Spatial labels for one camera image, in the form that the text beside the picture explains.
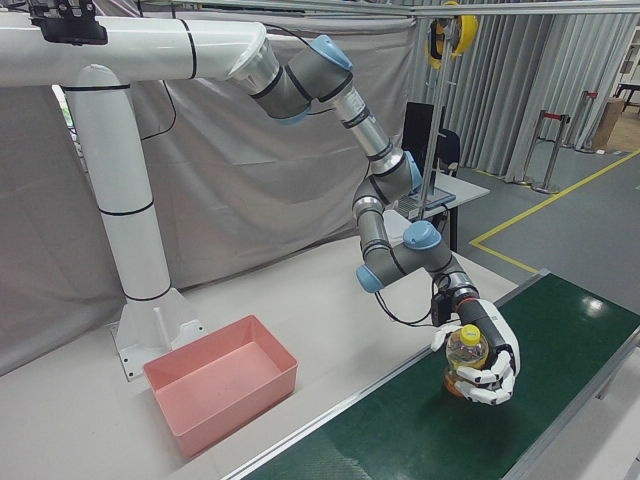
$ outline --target yellow bottle cap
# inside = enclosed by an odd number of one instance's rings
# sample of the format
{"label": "yellow bottle cap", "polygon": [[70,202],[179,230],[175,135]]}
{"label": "yellow bottle cap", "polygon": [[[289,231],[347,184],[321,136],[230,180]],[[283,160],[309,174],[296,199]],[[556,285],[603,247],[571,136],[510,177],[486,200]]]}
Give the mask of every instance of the yellow bottle cap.
{"label": "yellow bottle cap", "polygon": [[475,325],[465,325],[460,330],[460,340],[467,347],[475,347],[480,343],[480,329]]}

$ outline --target blue joint cap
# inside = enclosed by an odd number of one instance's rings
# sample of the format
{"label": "blue joint cap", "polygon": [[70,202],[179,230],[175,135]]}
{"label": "blue joint cap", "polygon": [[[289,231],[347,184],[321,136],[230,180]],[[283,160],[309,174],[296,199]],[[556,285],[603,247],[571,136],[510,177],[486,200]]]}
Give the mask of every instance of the blue joint cap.
{"label": "blue joint cap", "polygon": [[307,113],[309,113],[309,110],[311,110],[311,105],[309,105],[302,112],[300,112],[297,115],[294,115],[293,117],[289,117],[289,118],[274,118],[274,120],[276,122],[278,122],[280,125],[293,125],[293,124],[301,122],[302,119],[307,116]]}
{"label": "blue joint cap", "polygon": [[360,265],[356,270],[356,277],[365,292],[376,293],[384,288],[384,285],[366,265]]}
{"label": "blue joint cap", "polygon": [[351,63],[349,57],[347,57],[345,53],[340,50],[340,47],[333,43],[333,40],[331,40],[327,35],[320,35],[317,37],[313,42],[311,42],[311,48],[331,63],[335,63],[347,71],[351,71],[353,68],[353,63]]}
{"label": "blue joint cap", "polygon": [[411,250],[428,250],[437,246],[441,240],[440,232],[426,220],[412,223],[402,236],[404,245]]}
{"label": "blue joint cap", "polygon": [[420,169],[416,164],[416,161],[413,159],[413,155],[411,152],[405,150],[404,154],[407,156],[407,160],[409,161],[409,169],[411,170],[411,192],[414,192],[420,185],[422,185],[422,175],[420,174]]}

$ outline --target metal stanchion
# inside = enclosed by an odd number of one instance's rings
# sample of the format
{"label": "metal stanchion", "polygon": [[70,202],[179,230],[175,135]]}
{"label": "metal stanchion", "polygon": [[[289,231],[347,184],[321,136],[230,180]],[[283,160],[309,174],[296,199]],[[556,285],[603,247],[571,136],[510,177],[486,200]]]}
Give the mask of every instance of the metal stanchion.
{"label": "metal stanchion", "polygon": [[533,155],[533,150],[536,147],[536,142],[538,141],[538,137],[540,137],[540,131],[542,130],[542,122],[544,121],[544,116],[547,113],[546,110],[540,110],[540,115],[538,116],[538,123],[536,123],[536,128],[533,132],[533,138],[531,139],[531,145],[529,145],[529,153],[527,153],[527,159],[524,161],[524,170],[522,171],[522,179],[516,180],[515,184],[517,185],[531,185],[533,183],[533,179],[527,177],[527,170],[529,170],[529,164],[531,163],[531,156]]}
{"label": "metal stanchion", "polygon": [[588,90],[584,90],[582,92],[582,96],[580,97],[580,104],[578,105],[578,109],[576,110],[575,115],[573,116],[573,122],[571,122],[571,126],[569,127],[569,131],[567,132],[567,136],[564,138],[562,142],[563,148],[575,148],[576,139],[574,138],[576,133],[582,130],[584,124],[589,116],[589,111],[593,106],[593,101],[598,97],[598,92],[590,92]]}
{"label": "metal stanchion", "polygon": [[437,83],[433,93],[433,115],[431,117],[431,129],[429,130],[429,143],[427,144],[427,154],[424,160],[424,169],[422,172],[422,188],[420,189],[420,205],[418,210],[418,219],[424,216],[424,211],[429,202],[434,200],[436,190],[436,172],[438,169],[438,160],[436,158],[436,145],[438,143],[438,132],[440,131],[440,119],[442,117],[442,106],[444,105],[445,87],[449,78],[449,66],[451,65],[451,37],[456,31],[456,24],[451,19],[442,19],[444,26],[444,44],[442,59],[440,63],[440,72],[437,75]]}
{"label": "metal stanchion", "polygon": [[560,128],[558,128],[558,135],[556,136],[556,140],[553,145],[553,151],[551,152],[551,159],[549,160],[549,166],[547,167],[547,173],[544,176],[544,181],[542,183],[532,184],[531,189],[539,193],[552,194],[560,191],[557,186],[550,185],[551,175],[553,174],[553,168],[556,165],[556,159],[558,158],[558,152],[560,151],[562,137],[571,117],[569,117],[569,115],[554,115],[551,113],[546,113],[545,117],[560,120]]}

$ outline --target robotic arm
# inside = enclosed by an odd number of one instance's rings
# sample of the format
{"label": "robotic arm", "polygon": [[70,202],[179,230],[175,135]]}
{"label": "robotic arm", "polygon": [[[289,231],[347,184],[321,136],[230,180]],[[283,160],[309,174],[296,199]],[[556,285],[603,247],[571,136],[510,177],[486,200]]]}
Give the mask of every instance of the robotic arm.
{"label": "robotic arm", "polygon": [[[403,243],[391,247],[382,212],[385,207],[422,183],[409,152],[393,145],[353,85],[352,63],[326,35],[321,35],[282,67],[267,40],[260,53],[231,80],[249,93],[267,114],[284,124],[300,121],[318,100],[334,107],[342,125],[351,131],[371,165],[372,174],[359,185],[353,213],[361,237],[364,265],[356,275],[365,291],[375,293],[409,273],[424,268],[435,279],[432,320],[442,326],[457,313],[462,325],[473,323],[490,346],[488,369],[460,367],[471,383],[456,387],[472,401],[500,404],[511,398],[520,370],[518,341],[498,309],[479,298],[478,290],[431,223],[418,221],[404,233]],[[446,325],[434,336],[440,348],[459,326]]]}
{"label": "robotic arm", "polygon": [[[458,369],[474,385],[456,386],[474,401],[498,404],[511,397],[520,370],[517,339],[495,306],[479,298],[437,230],[428,222],[416,222],[405,232],[402,244],[390,246],[382,212],[422,179],[411,155],[393,145],[369,111],[353,85],[351,61],[329,37],[318,37],[283,67],[264,26],[256,23],[109,17],[100,17],[98,23],[91,0],[30,4],[31,18],[0,15],[3,41],[21,46],[0,53],[0,86],[66,87],[127,295],[129,310],[123,311],[116,337],[121,358],[129,360],[129,353],[135,352],[141,367],[160,347],[166,351],[183,344],[189,336],[184,332],[193,329],[197,335],[202,330],[195,320],[183,322],[191,313],[171,288],[127,97],[130,82],[207,77],[234,82],[270,117],[285,124],[304,118],[314,100],[334,107],[371,165],[372,174],[357,188],[353,201],[364,259],[357,271],[362,287],[378,292],[425,268],[438,286],[432,301],[433,324],[443,325],[455,312],[462,324],[475,323],[491,347],[487,370]],[[117,145],[112,138],[119,139]],[[162,311],[171,315],[159,318]],[[442,346],[455,328],[459,327],[445,325],[439,330],[432,348]],[[129,376],[136,372],[130,369]]]}

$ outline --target gray curtain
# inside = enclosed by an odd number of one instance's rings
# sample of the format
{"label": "gray curtain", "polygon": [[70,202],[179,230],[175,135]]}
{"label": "gray curtain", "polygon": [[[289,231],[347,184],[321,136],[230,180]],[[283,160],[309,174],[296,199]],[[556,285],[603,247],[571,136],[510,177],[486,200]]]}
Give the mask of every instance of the gray curtain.
{"label": "gray curtain", "polygon": [[1,375],[117,320],[123,299],[51,88],[0,89],[0,119]]}
{"label": "gray curtain", "polygon": [[[566,113],[577,121],[576,148],[590,148],[617,79],[617,72],[639,15],[558,16],[547,40],[542,60],[520,126],[518,142],[505,180],[522,178],[527,151],[541,109]],[[584,90],[597,91],[588,114],[576,118]],[[558,122],[545,122],[541,136],[555,138]]]}
{"label": "gray curtain", "polygon": [[[460,135],[462,165],[513,180],[521,174],[540,110],[573,115],[582,91],[596,90],[600,95],[577,132],[577,147],[589,147],[637,20],[637,15],[480,17],[472,48],[453,63],[450,79],[456,86],[445,102],[445,126]],[[430,22],[418,24],[409,97],[426,103],[433,92],[427,84],[436,78],[423,49]],[[555,128],[547,127],[543,135],[554,136]]]}
{"label": "gray curtain", "polygon": [[[137,11],[131,5],[99,6],[131,15]],[[356,86],[371,110],[400,139],[412,20],[179,16],[262,20],[305,35],[331,34],[353,59]],[[288,35],[272,40],[283,62],[301,48]],[[167,85],[177,109],[175,126],[143,144],[174,285],[209,282],[353,232],[351,201],[367,162],[332,112],[283,127],[229,84],[200,79]],[[171,123],[161,83],[135,85],[132,100],[142,136]],[[51,90],[0,91],[0,118],[2,374],[92,326],[117,320],[124,297]]]}
{"label": "gray curtain", "polygon": [[[440,4],[431,0],[404,3]],[[463,166],[504,174],[518,140],[552,18],[545,15],[479,20],[473,45],[452,64],[449,80],[455,86],[448,88],[445,126],[460,135]],[[433,103],[437,73],[424,54],[431,21],[422,19],[418,26],[409,90],[410,100],[416,102]]]}

